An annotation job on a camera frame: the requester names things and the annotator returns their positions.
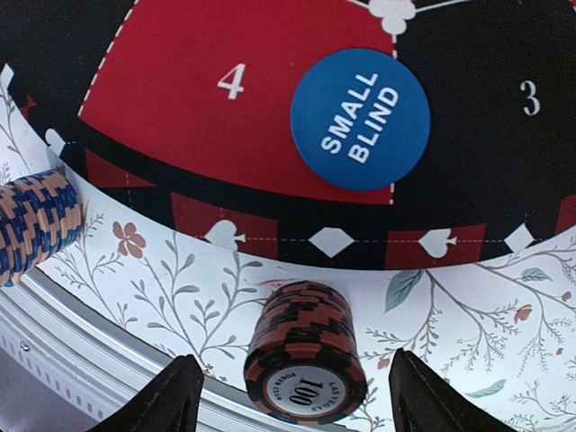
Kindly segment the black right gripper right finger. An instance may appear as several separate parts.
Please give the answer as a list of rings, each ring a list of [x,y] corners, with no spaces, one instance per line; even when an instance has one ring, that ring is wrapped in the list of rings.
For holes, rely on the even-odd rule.
[[[395,352],[389,374],[397,431],[506,432],[511,427],[466,400],[412,352]]]

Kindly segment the brown 100 poker chip stack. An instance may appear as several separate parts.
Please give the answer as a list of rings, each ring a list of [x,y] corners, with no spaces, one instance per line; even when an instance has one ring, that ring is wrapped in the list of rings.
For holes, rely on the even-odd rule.
[[[256,323],[243,374],[248,397],[270,417],[320,426],[352,414],[367,381],[346,299],[310,281],[275,290]]]

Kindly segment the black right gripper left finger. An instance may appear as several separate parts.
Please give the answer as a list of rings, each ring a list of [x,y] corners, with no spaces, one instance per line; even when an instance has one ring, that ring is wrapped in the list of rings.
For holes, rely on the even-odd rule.
[[[203,383],[194,356],[180,355],[92,432],[194,432]]]

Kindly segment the blue small blind button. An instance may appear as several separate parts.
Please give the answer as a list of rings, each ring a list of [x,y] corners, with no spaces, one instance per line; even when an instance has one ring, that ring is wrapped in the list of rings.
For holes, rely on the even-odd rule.
[[[311,171],[336,187],[371,192],[418,164],[431,110],[422,85],[397,59],[373,49],[344,49],[303,76],[290,123]]]

